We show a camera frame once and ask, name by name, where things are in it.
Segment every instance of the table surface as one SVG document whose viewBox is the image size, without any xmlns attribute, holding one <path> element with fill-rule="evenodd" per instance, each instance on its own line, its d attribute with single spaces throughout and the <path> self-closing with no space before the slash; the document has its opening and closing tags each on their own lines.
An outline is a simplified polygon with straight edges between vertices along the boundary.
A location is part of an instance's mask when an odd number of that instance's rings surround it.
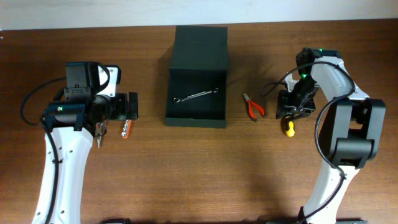
<svg viewBox="0 0 398 224">
<path fill-rule="evenodd" d="M 0 223 L 30 223 L 45 159 L 44 132 L 22 122 L 34 87 L 65 75 L 65 63 L 95 60 L 122 69 L 118 92 L 139 93 L 140 118 L 128 140 L 111 121 L 91 149 L 81 198 L 82 223 L 126 217 L 151 222 L 238 222 L 294 217 L 309 199 L 321 158 L 313 140 L 319 110 L 288 138 L 275 119 L 277 92 L 261 86 L 295 67 L 303 47 L 338 49 L 369 96 L 383 99 L 379 146 L 354 178 L 337 217 L 371 223 L 398 219 L 398 20 L 276 22 L 228 26 L 226 129 L 164 124 L 174 26 L 3 31 L 0 40 Z M 64 83 L 39 91 L 26 116 L 37 119 Z M 252 122 L 242 93 L 268 117 Z M 318 109 L 326 99 L 315 97 Z"/>
</svg>

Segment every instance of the toolbox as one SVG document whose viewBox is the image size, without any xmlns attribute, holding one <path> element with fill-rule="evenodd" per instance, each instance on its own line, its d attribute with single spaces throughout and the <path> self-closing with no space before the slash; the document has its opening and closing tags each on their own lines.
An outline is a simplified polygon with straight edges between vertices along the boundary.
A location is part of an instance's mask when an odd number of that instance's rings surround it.
<svg viewBox="0 0 398 224">
<path fill-rule="evenodd" d="M 227 40 L 227 27 L 177 26 L 169 67 L 167 126 L 226 127 Z M 173 101 L 216 88 L 217 93 Z"/>
</svg>

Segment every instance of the wrench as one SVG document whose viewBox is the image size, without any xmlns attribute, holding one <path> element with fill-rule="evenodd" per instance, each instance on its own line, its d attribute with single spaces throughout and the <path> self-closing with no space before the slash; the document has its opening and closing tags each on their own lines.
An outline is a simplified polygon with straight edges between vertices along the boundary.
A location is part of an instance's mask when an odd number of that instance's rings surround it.
<svg viewBox="0 0 398 224">
<path fill-rule="evenodd" d="M 197 94 L 194 94 L 194 95 L 187 96 L 185 98 L 177 98 L 176 97 L 176 98 L 173 99 L 173 102 L 174 103 L 179 103 L 179 102 L 183 102 L 185 100 L 190 100 L 190 99 L 196 98 L 198 96 L 204 96 L 204 95 L 207 95 L 209 93 L 218 93 L 218 88 L 215 88 L 214 90 L 203 91 L 203 92 L 200 92 L 200 93 L 197 93 Z"/>
</svg>

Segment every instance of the robotic arm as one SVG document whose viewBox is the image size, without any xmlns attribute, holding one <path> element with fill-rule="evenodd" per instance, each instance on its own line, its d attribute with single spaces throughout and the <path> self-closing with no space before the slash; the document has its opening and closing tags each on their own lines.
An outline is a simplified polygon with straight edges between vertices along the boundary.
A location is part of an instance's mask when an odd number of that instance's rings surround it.
<svg viewBox="0 0 398 224">
<path fill-rule="evenodd" d="M 341 55 L 335 50 L 303 49 L 297 55 L 296 62 L 298 68 L 301 67 L 298 70 L 301 79 L 293 80 L 291 74 L 287 76 L 284 80 L 287 90 L 281 90 L 278 97 L 276 117 L 286 118 L 287 133 L 294 129 L 291 125 L 293 120 L 307 117 L 315 111 L 313 97 L 319 88 L 328 101 L 348 94 L 352 89 L 350 80 L 339 70 L 322 63 L 338 65 L 346 72 Z M 356 84 L 354 87 L 349 97 L 331 104 L 319 134 L 323 155 L 344 171 L 346 179 L 325 208 L 306 218 L 330 199 L 341 179 L 337 169 L 322 161 L 312 196 L 298 216 L 304 223 L 335 224 L 337 209 L 349 183 L 360 168 L 377 154 L 386 106 L 381 100 L 371 99 Z M 351 121 L 362 124 L 362 128 L 351 129 Z"/>
<path fill-rule="evenodd" d="M 127 94 L 116 93 L 120 78 L 117 65 L 67 64 L 65 101 L 58 96 L 43 115 L 46 158 L 32 223 L 80 223 L 83 176 L 93 138 L 106 134 L 106 120 L 138 118 L 137 93 L 129 93 L 129 100 Z M 100 126 L 105 133 L 98 133 Z"/>
</svg>

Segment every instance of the red-handled pliers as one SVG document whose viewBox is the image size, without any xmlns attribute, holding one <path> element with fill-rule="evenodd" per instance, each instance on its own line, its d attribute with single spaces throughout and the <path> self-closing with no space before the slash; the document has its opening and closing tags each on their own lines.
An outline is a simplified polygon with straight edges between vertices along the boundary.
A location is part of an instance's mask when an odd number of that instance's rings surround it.
<svg viewBox="0 0 398 224">
<path fill-rule="evenodd" d="M 251 109 L 251 106 L 257 108 L 257 110 L 259 110 L 259 112 L 260 112 L 260 114 L 261 114 L 261 116 L 262 116 L 263 118 L 266 117 L 266 112 L 264 111 L 264 109 L 262 109 L 262 107 L 261 107 L 260 105 L 258 105 L 257 103 L 253 102 L 253 101 L 248 97 L 247 94 L 243 93 L 243 98 L 244 98 L 244 100 L 248 103 L 249 116 L 250 116 L 250 118 L 251 118 L 253 121 L 257 122 L 258 119 L 257 119 L 256 116 L 253 114 L 253 110 Z"/>
</svg>

